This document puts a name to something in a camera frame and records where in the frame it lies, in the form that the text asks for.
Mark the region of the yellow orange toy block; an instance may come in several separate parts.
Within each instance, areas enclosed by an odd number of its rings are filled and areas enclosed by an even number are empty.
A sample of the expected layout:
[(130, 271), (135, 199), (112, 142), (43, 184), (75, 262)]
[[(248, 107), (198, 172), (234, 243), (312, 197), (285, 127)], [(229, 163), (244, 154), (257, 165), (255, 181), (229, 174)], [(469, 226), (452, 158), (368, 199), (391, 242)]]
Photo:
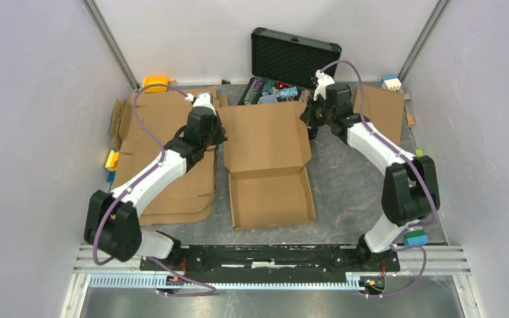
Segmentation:
[(110, 150), (106, 160), (105, 160), (105, 169), (109, 172), (115, 172), (117, 170), (119, 160), (119, 153), (114, 150)]

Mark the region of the folded brown cardboard box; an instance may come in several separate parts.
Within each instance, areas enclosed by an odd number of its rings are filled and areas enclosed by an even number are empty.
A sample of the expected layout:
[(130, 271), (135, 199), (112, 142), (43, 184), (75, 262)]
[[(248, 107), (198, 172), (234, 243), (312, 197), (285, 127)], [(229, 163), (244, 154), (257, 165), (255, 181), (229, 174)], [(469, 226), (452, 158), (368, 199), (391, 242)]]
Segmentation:
[(364, 116), (370, 119), (380, 133), (400, 146), (404, 117), (404, 94), (363, 85), (363, 92), (358, 89), (354, 98), (353, 111), (355, 113), (361, 111), (362, 94), (364, 94)]

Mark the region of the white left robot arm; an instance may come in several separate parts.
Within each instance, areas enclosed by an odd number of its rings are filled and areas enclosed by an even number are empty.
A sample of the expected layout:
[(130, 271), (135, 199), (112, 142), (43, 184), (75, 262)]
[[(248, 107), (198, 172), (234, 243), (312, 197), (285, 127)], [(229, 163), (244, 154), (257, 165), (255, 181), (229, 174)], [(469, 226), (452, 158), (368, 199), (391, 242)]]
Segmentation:
[(202, 161), (210, 146), (225, 140), (215, 108), (194, 106), (186, 125), (146, 168), (109, 193), (96, 191), (89, 201), (84, 230), (86, 242), (93, 247), (93, 261), (102, 266), (114, 259), (126, 262), (145, 256), (155, 257), (166, 270), (177, 268), (182, 253), (174, 247), (175, 239), (158, 231), (142, 231), (139, 217), (163, 190)]

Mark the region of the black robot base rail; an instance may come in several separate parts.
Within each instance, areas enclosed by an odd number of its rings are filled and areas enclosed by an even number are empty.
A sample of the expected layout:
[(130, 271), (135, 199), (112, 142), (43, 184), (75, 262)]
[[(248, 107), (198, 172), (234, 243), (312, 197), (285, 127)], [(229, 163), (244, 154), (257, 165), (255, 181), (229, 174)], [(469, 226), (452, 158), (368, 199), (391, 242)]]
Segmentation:
[(211, 284), (341, 283), (347, 272), (400, 269), (395, 252), (371, 255), (352, 244), (178, 245), (164, 263)]

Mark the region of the blue white toy block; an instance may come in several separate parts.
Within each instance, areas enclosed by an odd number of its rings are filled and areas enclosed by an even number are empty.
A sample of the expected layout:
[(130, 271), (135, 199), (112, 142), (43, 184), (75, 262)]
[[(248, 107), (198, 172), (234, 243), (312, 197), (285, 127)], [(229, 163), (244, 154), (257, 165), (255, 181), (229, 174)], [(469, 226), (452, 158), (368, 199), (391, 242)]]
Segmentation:
[(384, 76), (381, 78), (380, 86), (382, 89), (388, 91), (400, 91), (402, 88), (402, 82), (399, 80), (397, 75)]

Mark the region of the stack of flat cardboard sheets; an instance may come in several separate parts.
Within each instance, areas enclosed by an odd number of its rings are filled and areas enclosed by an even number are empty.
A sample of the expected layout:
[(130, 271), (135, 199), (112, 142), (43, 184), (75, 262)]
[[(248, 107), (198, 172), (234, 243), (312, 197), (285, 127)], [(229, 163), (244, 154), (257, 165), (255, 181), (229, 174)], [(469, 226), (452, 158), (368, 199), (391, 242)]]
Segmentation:
[(215, 145), (225, 133), (214, 95), (214, 89), (141, 90), (117, 104), (119, 157), (107, 214), (127, 203), (141, 226), (198, 222), (211, 214)]

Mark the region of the small wooden cube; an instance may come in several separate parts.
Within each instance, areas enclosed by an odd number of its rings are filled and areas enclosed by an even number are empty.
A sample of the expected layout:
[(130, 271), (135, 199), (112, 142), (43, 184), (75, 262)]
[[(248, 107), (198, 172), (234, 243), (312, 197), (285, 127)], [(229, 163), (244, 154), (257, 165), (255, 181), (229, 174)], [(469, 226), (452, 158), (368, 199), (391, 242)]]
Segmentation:
[(415, 119), (414, 119), (414, 116), (412, 114), (407, 114), (406, 115), (406, 122), (407, 122), (407, 126), (409, 128), (412, 128), (415, 126), (416, 122), (415, 122)]

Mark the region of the black poker chip case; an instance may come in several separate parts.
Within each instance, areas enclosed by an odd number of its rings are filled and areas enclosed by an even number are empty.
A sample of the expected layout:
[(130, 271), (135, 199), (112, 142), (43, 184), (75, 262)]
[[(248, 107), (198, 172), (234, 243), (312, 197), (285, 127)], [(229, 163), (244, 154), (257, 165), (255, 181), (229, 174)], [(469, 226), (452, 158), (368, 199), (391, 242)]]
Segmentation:
[(313, 77), (341, 57), (336, 43), (258, 27), (251, 32), (251, 74), (239, 105), (313, 99)]

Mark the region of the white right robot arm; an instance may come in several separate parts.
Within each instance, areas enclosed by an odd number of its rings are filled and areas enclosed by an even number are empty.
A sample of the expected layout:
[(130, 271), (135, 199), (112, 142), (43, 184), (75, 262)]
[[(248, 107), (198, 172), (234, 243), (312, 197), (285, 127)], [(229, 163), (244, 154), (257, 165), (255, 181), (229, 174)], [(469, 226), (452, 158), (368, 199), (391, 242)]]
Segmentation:
[(412, 227), (437, 219), (439, 191), (434, 161), (403, 150), (362, 112), (354, 112), (348, 85), (319, 83), (300, 118), (310, 138), (327, 125), (334, 136), (363, 154), (384, 177), (383, 214), (356, 247), (357, 264), (362, 269), (374, 270)]

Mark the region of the blue green block stack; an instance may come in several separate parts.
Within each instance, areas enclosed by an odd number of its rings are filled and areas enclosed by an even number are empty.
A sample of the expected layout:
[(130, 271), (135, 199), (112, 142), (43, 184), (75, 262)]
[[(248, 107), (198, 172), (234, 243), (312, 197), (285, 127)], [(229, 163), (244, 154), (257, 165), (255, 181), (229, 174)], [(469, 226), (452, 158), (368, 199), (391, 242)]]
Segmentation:
[(403, 236), (404, 246), (423, 246), (429, 242), (423, 229), (409, 231)]

